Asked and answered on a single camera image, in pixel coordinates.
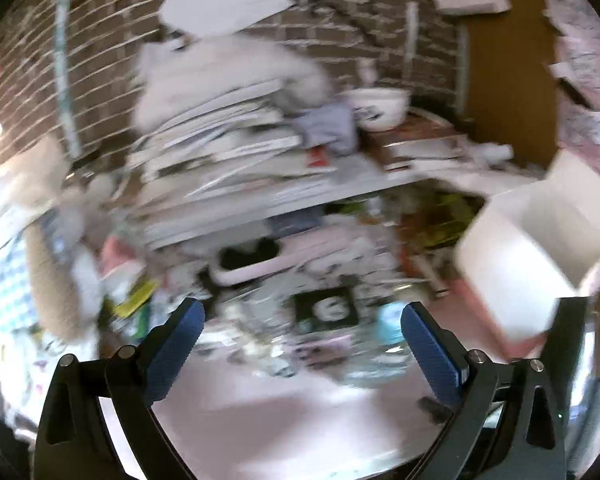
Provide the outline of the clear bottle with blue cap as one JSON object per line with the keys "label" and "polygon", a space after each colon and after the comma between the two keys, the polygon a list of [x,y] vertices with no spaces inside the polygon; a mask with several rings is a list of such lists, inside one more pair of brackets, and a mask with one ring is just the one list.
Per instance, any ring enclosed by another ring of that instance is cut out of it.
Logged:
{"label": "clear bottle with blue cap", "polygon": [[355,388],[378,388],[403,377],[415,364],[407,344],[401,318],[407,302],[391,301],[374,311],[374,316],[355,339],[343,364],[340,380]]}

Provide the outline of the large plush doll plaid shirt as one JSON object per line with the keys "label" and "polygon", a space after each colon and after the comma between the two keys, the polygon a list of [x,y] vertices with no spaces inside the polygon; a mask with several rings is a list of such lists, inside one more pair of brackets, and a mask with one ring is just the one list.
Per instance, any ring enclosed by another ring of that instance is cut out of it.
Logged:
{"label": "large plush doll plaid shirt", "polygon": [[104,291],[69,170],[52,136],[0,166],[0,418],[25,432],[38,428],[60,358],[99,356]]}

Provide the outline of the pink white tissue pack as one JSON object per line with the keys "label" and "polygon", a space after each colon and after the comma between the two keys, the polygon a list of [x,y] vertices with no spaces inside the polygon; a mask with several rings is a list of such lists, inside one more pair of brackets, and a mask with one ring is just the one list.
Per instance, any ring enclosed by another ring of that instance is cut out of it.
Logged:
{"label": "pink white tissue pack", "polygon": [[109,235],[99,257],[100,276],[108,298],[117,306],[128,299],[144,275],[146,263],[123,237]]}

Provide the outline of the clear cellophane bag with ribbon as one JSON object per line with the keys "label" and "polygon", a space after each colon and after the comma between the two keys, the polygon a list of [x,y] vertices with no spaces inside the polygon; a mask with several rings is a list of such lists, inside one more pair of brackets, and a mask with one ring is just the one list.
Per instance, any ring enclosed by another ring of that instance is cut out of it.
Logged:
{"label": "clear cellophane bag with ribbon", "polygon": [[194,352],[206,359],[224,360],[248,368],[258,376],[291,378],[300,370],[288,349],[288,330],[272,316],[257,316],[245,294],[232,295],[216,288],[201,300],[204,330]]}

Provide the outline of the white shelf board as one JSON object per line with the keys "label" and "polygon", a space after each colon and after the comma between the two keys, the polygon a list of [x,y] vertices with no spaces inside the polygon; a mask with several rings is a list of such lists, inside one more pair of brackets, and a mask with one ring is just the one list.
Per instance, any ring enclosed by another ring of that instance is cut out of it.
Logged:
{"label": "white shelf board", "polygon": [[528,172],[482,169],[472,162],[457,160],[416,159],[406,168],[385,172],[367,156],[355,155],[341,159],[340,168],[323,177],[240,190],[152,212],[140,224],[140,234],[146,245],[156,249],[280,214],[428,179],[486,197],[538,180]]}

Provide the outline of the pink hairbrush with black bristles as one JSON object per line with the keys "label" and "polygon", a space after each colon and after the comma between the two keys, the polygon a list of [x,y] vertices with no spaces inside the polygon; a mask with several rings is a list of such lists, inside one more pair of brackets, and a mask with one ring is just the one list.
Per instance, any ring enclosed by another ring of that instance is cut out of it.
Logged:
{"label": "pink hairbrush with black bristles", "polygon": [[220,286],[238,285],[348,249],[353,241],[354,233],[342,226],[304,231],[277,240],[263,237],[221,249],[209,264],[209,274]]}

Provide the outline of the brown box under bowl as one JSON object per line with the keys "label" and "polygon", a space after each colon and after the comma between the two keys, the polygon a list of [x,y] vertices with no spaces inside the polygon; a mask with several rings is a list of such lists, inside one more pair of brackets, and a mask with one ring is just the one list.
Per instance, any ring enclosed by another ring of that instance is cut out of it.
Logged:
{"label": "brown box under bowl", "polygon": [[383,170],[410,168],[414,160],[462,157],[467,136],[429,119],[408,118],[404,125],[383,132],[360,133],[362,151]]}

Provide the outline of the pink cartoon hanging pocket organizer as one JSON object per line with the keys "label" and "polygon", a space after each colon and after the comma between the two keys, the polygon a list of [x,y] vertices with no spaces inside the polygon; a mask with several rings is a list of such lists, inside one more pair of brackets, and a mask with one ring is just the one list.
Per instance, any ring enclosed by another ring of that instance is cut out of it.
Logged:
{"label": "pink cartoon hanging pocket organizer", "polygon": [[545,0],[556,32],[557,144],[600,172],[600,17],[588,0]]}

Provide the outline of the white panda bowl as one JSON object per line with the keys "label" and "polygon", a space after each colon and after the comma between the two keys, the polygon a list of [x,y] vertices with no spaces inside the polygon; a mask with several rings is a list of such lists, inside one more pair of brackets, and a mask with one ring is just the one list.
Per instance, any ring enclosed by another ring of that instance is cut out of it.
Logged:
{"label": "white panda bowl", "polygon": [[352,108],[358,128],[384,132],[405,122],[412,94],[399,88],[358,88],[347,90],[342,96]]}

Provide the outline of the purple cloth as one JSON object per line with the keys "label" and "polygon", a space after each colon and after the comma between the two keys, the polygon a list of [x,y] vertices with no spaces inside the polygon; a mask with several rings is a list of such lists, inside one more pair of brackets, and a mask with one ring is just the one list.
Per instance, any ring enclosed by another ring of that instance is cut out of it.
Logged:
{"label": "purple cloth", "polygon": [[304,148],[324,146],[335,156],[348,156],[358,150],[353,112],[341,101],[305,110],[291,125],[300,134]]}

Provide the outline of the stack of books and papers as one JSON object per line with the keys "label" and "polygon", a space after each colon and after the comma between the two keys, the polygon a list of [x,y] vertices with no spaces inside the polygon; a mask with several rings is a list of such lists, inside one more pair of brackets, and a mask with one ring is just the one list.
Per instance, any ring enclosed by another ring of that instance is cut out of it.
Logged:
{"label": "stack of books and papers", "polygon": [[206,86],[148,82],[133,112],[130,208],[147,218],[236,185],[328,174],[294,118],[332,97],[322,77],[257,77]]}

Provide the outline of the light blue striped pole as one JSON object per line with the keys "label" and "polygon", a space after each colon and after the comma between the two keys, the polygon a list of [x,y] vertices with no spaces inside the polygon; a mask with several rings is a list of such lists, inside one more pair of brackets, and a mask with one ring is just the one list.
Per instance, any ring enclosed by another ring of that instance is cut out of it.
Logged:
{"label": "light blue striped pole", "polygon": [[67,30],[71,0],[57,0],[54,19],[54,78],[57,92],[57,110],[62,137],[72,159],[82,156],[82,143],[72,111],[69,82],[69,53]]}

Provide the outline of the white fluffy fur pile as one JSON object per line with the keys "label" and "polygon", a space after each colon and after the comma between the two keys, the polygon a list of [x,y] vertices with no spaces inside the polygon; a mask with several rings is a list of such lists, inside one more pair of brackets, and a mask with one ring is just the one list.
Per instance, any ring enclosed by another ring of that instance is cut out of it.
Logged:
{"label": "white fluffy fur pile", "polygon": [[320,107],[335,95],[327,70],[307,55],[278,42],[245,34],[206,38],[147,67],[132,113],[141,133],[218,96],[276,80],[279,106],[294,114]]}

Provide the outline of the white paper sheet on wall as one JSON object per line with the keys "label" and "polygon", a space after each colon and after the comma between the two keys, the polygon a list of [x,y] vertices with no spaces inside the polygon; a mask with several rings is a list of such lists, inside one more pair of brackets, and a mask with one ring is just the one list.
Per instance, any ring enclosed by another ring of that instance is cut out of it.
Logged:
{"label": "white paper sheet on wall", "polygon": [[158,20],[202,39],[240,32],[293,5],[292,0],[164,0]]}

